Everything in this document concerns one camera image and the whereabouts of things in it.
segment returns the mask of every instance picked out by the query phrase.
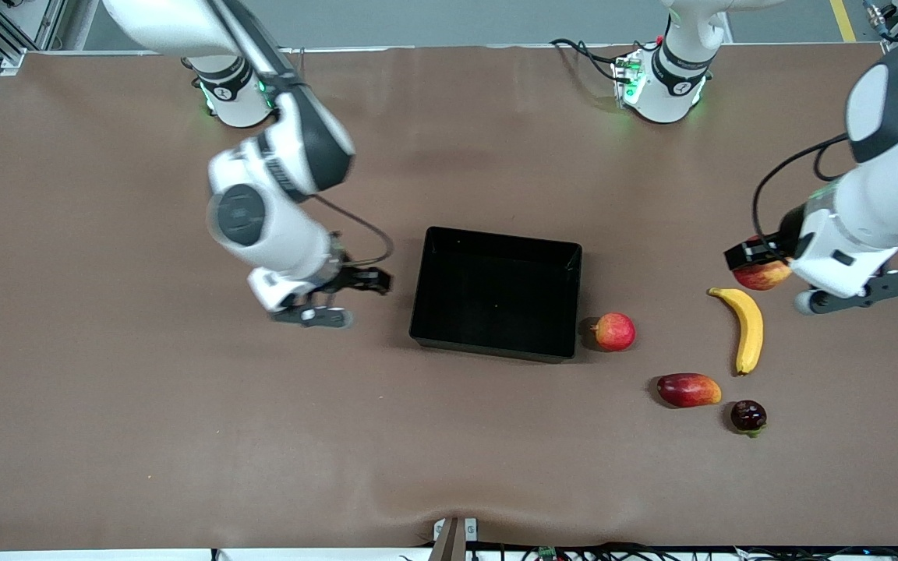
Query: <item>red apple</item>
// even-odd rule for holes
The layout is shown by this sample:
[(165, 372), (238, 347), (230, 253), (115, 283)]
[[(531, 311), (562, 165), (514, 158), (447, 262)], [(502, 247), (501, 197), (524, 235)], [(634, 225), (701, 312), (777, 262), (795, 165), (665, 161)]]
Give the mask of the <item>red apple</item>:
[(719, 384), (705, 374), (667, 374), (656, 381), (656, 391), (676, 408), (718, 404), (723, 399)]
[(606, 313), (592, 331), (599, 347), (605, 351), (626, 351), (635, 340), (633, 320), (624, 313)]
[[(756, 235), (748, 239), (753, 242), (758, 239)], [(777, 287), (783, 283), (785, 278), (792, 274), (786, 263), (776, 260), (764, 265), (748, 265), (734, 271), (734, 278), (741, 284), (741, 287), (750, 288), (752, 291), (770, 291), (771, 288)]]

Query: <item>yellow banana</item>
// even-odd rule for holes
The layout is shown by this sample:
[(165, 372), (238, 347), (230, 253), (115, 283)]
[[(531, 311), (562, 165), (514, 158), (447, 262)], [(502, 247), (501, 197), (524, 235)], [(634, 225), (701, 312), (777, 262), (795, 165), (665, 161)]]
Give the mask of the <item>yellow banana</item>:
[(764, 344), (764, 319), (758, 303), (746, 292), (737, 288), (710, 288), (709, 295), (726, 302), (737, 314), (741, 323), (741, 342), (737, 348), (737, 373), (751, 373), (758, 365), (760, 349)]

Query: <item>black plastic bin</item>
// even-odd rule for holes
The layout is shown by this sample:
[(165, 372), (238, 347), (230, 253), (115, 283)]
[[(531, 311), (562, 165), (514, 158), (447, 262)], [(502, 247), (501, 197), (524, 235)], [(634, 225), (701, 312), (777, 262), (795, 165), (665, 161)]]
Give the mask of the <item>black plastic bin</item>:
[(411, 337), (452, 351), (573, 358), (582, 255), (570, 242), (428, 228)]

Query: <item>brown table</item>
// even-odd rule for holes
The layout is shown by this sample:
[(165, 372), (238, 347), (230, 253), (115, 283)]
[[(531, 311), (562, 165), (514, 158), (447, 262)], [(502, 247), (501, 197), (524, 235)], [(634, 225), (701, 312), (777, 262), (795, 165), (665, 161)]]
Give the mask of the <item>brown table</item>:
[[(878, 48), (724, 48), (676, 125), (618, 111), (569, 54), (306, 57), (359, 147), (332, 198), (398, 245), (395, 292), (340, 295), (342, 331), (268, 322), (210, 238), (207, 160), (250, 131), (208, 118), (178, 60), (31, 55), (1, 79), (0, 549), (413, 545), (450, 514), (487, 541), (898, 544), (898, 301), (809, 319), (799, 280), (758, 295), (762, 364), (735, 379), (705, 295), (735, 285), (720, 253), (753, 185), (842, 130)], [(770, 223), (817, 187), (808, 164)], [(418, 347), (432, 224), (580, 242), (582, 315), (628, 313), (637, 344), (564, 365)], [(723, 406), (665, 408), (671, 372), (716, 377)], [(762, 437), (727, 430), (739, 398), (769, 409)]]

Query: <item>yellow floor line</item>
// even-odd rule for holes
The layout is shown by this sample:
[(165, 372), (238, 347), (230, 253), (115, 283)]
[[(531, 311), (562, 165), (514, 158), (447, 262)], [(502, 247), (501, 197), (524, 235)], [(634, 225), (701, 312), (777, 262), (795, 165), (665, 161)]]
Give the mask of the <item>yellow floor line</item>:
[(837, 20), (837, 27), (840, 28), (841, 39), (844, 39), (845, 43), (854, 43), (854, 28), (851, 27), (851, 20), (847, 17), (844, 0), (830, 0), (830, 9), (833, 10), (833, 18)]

